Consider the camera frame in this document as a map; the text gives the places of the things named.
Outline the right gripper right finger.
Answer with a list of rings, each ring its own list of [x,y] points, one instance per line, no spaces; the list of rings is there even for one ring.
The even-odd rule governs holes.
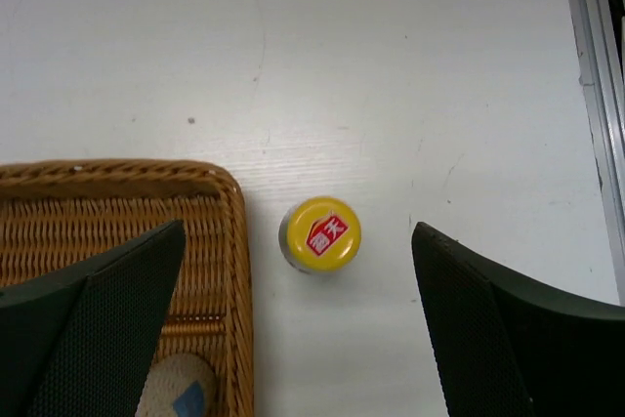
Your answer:
[[[513,271],[423,222],[411,248],[449,415],[623,415],[623,307]]]

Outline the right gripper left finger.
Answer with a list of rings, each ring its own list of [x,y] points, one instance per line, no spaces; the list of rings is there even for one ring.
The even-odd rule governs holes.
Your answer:
[[[172,221],[2,288],[2,415],[134,415],[185,249]]]

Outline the silver-lid bead jar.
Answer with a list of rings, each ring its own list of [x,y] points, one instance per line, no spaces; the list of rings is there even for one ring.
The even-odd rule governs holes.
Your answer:
[[[216,390],[216,374],[205,359],[173,354],[150,368],[135,415],[207,416]]]

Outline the red sauce bottle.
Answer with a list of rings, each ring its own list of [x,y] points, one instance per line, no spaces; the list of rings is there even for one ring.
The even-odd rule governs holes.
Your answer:
[[[357,255],[362,241],[359,218],[345,201],[317,196],[294,205],[283,217],[278,243],[296,270],[326,274]]]

